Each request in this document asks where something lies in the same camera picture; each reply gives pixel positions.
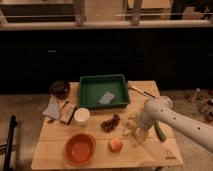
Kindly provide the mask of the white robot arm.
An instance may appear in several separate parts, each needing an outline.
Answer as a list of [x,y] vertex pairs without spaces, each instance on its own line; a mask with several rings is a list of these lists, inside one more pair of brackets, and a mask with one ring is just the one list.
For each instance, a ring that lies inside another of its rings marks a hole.
[[146,100],[136,114],[138,127],[148,131],[156,121],[163,122],[213,153],[213,127],[175,112],[172,105],[167,96]]

